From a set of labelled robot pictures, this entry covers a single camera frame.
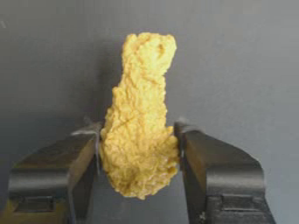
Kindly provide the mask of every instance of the breaded chicken piece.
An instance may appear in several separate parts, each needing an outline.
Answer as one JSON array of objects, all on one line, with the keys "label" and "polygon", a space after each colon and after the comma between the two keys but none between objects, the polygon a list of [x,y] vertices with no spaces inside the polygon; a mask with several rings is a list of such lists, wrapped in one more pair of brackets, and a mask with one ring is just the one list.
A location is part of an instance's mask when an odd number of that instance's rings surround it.
[{"label": "breaded chicken piece", "polygon": [[131,34],[123,46],[123,77],[100,131],[100,157],[111,185],[144,199],[170,185],[176,174],[178,140],[166,127],[164,73],[171,66],[174,36]]}]

